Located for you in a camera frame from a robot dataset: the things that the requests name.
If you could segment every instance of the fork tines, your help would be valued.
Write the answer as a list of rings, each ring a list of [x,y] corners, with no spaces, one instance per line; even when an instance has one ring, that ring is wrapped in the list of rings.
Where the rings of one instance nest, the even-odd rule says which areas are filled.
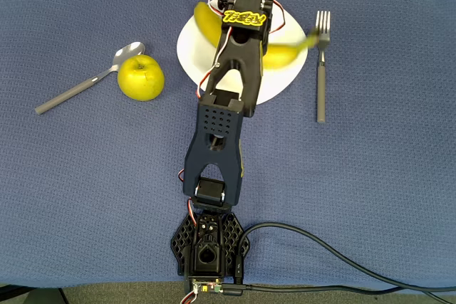
[[[330,11],[317,11],[315,27],[320,33],[329,33],[329,25],[331,22]]]

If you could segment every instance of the plate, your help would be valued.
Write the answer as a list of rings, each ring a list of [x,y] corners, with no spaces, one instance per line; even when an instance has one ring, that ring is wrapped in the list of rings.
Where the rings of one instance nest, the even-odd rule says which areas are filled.
[[[281,9],[275,4],[272,7],[271,29],[282,24],[283,17]],[[269,43],[297,44],[302,42],[306,34],[298,22],[285,11],[286,25],[279,31],[269,34]],[[202,35],[197,27],[195,18],[189,19],[180,32],[177,40],[177,57],[179,62],[195,84],[199,84],[205,73],[212,67],[216,48]],[[307,49],[302,50],[296,59],[284,68],[264,69],[263,78],[257,104],[271,100],[274,96],[283,91],[299,74],[307,58]],[[206,89],[207,80],[202,84]],[[217,84],[217,88],[229,90],[236,93],[242,91],[242,81],[239,71],[230,70]]]

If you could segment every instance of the metal spoon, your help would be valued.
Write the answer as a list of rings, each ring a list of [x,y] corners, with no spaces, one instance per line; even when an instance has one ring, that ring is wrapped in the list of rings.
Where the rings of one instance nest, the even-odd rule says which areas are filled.
[[[39,105],[37,108],[35,108],[35,112],[37,114],[43,114],[45,111],[54,108],[59,103],[62,103],[63,101],[73,97],[74,95],[79,94],[83,90],[86,90],[87,88],[95,85],[97,82],[100,82],[100,80],[103,79],[107,74],[113,71],[118,71],[125,60],[136,55],[141,55],[144,53],[144,51],[145,47],[144,44],[142,44],[141,42],[134,42],[128,44],[127,46],[121,48],[117,53],[115,53],[113,59],[113,66],[111,68],[103,71],[102,73],[99,73],[95,77],[89,78],[83,81],[82,83],[79,83],[78,85],[67,90],[66,92],[56,96],[54,99],[50,99],[48,102]]]

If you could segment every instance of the perforated plastic part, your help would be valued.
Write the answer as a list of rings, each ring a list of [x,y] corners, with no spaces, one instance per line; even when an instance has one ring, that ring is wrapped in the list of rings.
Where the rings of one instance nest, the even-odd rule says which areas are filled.
[[[237,217],[230,213],[224,217],[222,222],[223,225],[223,237],[225,244],[225,265],[227,275],[233,275],[233,262],[236,254],[237,243],[239,238],[244,233]],[[249,239],[245,239],[241,247],[242,256],[246,256],[247,252],[250,249]]]
[[[227,214],[222,220],[224,250],[225,250],[225,276],[233,276],[233,262],[237,249],[237,242],[244,233],[237,217],[233,214]],[[193,226],[190,215],[185,217],[184,221],[176,231],[171,240],[171,249],[174,253],[180,276],[184,275],[185,256],[183,253],[185,246],[191,246],[195,234],[195,226]],[[246,256],[250,249],[249,239],[245,239],[242,244],[242,255]]]
[[[234,112],[229,110],[218,110],[215,108],[206,108],[204,110],[204,130],[213,135],[228,135],[232,127],[232,118]]]
[[[194,233],[195,226],[193,226],[190,215],[187,215],[171,240],[171,249],[177,259],[179,267],[177,273],[180,276],[184,275],[185,256],[183,254],[183,250],[185,246],[190,246],[192,244]]]

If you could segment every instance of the banana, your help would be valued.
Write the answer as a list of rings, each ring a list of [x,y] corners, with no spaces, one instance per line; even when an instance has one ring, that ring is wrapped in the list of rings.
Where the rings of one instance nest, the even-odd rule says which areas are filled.
[[[198,29],[204,37],[215,47],[219,45],[220,36],[222,35],[222,20],[208,7],[206,3],[199,2],[193,16],[197,22]]]
[[[198,29],[203,36],[214,46],[219,45],[222,35],[222,20],[211,11],[206,3],[199,2],[193,14]],[[318,31],[312,31],[307,39],[300,44],[291,46],[287,44],[268,44],[268,51],[263,56],[265,69],[280,69],[293,62],[298,54],[305,48],[312,48],[318,43]]]

